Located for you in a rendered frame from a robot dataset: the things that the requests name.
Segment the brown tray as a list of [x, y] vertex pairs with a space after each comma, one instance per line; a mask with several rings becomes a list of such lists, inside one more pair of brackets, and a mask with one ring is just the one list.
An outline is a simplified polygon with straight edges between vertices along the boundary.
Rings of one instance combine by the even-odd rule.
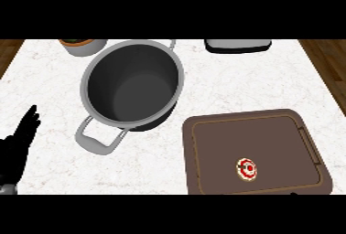
[[[182, 125], [191, 195], [327, 195], [333, 180], [300, 115], [289, 110], [191, 117]], [[237, 161], [255, 161], [253, 182], [237, 175]]]

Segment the black and grey appliance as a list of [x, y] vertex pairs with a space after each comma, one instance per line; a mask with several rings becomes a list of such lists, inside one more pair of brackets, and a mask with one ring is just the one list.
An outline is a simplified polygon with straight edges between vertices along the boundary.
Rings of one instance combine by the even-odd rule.
[[262, 52], [272, 46], [271, 39], [206, 39], [206, 49], [218, 54]]

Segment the grey plant pot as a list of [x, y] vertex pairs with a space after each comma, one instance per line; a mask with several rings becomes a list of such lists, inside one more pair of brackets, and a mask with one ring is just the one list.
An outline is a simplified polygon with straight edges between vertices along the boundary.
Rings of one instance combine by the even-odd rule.
[[59, 43], [71, 55], [76, 57], [87, 57], [102, 50], [107, 39], [77, 39], [74, 42], [61, 39]]

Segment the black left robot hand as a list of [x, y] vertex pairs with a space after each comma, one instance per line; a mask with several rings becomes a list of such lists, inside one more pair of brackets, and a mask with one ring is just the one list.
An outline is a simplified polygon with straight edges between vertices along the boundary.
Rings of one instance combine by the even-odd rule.
[[0, 186], [16, 185], [22, 179], [28, 148], [40, 126], [37, 106], [28, 109], [15, 133], [0, 139]]

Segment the grey metal pot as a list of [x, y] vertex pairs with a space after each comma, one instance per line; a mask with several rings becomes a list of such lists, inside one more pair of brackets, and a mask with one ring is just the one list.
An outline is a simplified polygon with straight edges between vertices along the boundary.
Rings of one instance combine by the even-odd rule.
[[[107, 48], [82, 78], [87, 117], [74, 135], [79, 145], [93, 154], [111, 154], [129, 132], [145, 132], [166, 121], [182, 86], [184, 67], [173, 45], [132, 39]], [[93, 120], [120, 129], [113, 143], [102, 144], [85, 135]]]

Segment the red and white cupcake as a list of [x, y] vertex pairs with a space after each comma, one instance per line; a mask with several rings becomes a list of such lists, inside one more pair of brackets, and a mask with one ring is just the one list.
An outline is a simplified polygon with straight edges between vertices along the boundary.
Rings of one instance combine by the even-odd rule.
[[249, 158], [241, 158], [235, 165], [237, 175], [246, 182], [253, 182], [258, 178], [259, 170], [255, 161]]

